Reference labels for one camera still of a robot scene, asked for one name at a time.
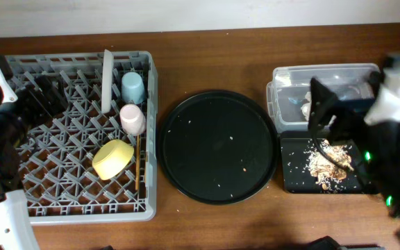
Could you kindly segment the white napkin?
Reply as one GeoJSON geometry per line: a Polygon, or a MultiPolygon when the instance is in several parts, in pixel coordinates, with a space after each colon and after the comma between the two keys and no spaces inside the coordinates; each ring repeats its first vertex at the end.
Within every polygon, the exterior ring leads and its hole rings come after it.
{"type": "Polygon", "coordinates": [[[304,103],[301,106],[301,111],[302,111],[302,114],[303,114],[305,120],[308,122],[309,117],[310,117],[310,108],[311,108],[311,101],[312,101],[311,92],[307,92],[305,94],[303,101],[304,101],[304,103]]]}

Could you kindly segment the food scraps and rice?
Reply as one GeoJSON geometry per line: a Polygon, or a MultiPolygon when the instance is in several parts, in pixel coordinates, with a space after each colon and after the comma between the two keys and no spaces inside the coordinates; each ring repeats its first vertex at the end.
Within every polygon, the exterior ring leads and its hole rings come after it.
{"type": "Polygon", "coordinates": [[[306,169],[316,179],[315,184],[323,191],[339,191],[338,184],[347,178],[347,169],[353,170],[347,146],[331,146],[327,140],[320,140],[319,144],[329,157],[343,166],[343,169],[327,160],[314,146],[311,146],[308,152],[310,155],[307,159],[306,169]]]}

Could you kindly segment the grey round plate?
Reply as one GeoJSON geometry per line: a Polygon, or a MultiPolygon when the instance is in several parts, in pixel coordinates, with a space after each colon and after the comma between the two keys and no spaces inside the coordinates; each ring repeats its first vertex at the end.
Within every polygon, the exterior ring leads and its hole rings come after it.
{"type": "Polygon", "coordinates": [[[112,101],[113,63],[113,54],[109,50],[105,49],[103,53],[103,71],[101,81],[101,112],[103,114],[110,112],[110,102],[112,101]]]}

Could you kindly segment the yellow plastic bowl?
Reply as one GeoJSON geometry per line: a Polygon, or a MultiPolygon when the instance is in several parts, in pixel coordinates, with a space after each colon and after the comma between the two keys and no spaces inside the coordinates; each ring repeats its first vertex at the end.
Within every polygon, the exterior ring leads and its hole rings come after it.
{"type": "Polygon", "coordinates": [[[97,151],[92,167],[102,181],[108,180],[129,164],[134,156],[134,148],[122,140],[111,140],[97,151]]]}

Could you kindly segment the blue plastic cup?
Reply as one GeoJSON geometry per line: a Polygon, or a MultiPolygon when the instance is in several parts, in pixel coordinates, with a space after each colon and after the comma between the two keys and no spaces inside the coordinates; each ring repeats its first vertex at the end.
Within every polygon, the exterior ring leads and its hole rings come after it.
{"type": "Polygon", "coordinates": [[[141,104],[146,99],[142,77],[136,72],[122,76],[122,99],[125,103],[141,104]]]}

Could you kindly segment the pink plastic cup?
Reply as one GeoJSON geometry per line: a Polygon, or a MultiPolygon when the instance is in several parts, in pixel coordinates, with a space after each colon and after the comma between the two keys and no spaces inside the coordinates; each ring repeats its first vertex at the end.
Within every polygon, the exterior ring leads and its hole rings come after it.
{"type": "Polygon", "coordinates": [[[126,133],[136,136],[146,130],[146,117],[135,104],[126,104],[119,112],[122,128],[126,133]]]}

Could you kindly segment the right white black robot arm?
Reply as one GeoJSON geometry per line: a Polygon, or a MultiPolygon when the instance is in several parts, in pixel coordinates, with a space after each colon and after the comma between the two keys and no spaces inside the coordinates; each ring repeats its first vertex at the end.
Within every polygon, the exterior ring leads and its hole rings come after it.
{"type": "MultiPolygon", "coordinates": [[[[389,54],[382,71],[372,72],[368,83],[372,98],[341,100],[312,77],[308,131],[316,137],[327,126],[330,145],[354,143],[362,159],[350,172],[370,182],[389,215],[400,219],[400,53],[389,54]]],[[[400,240],[400,229],[395,235],[400,240]]]]}

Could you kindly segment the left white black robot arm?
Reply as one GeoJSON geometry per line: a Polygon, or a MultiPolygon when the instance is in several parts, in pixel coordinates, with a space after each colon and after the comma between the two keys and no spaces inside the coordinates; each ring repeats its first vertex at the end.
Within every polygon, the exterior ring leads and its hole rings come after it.
{"type": "Polygon", "coordinates": [[[8,84],[13,76],[6,57],[0,55],[0,249],[38,249],[16,148],[31,139],[32,128],[63,113],[68,102],[61,82],[39,76],[15,92],[8,84]]]}

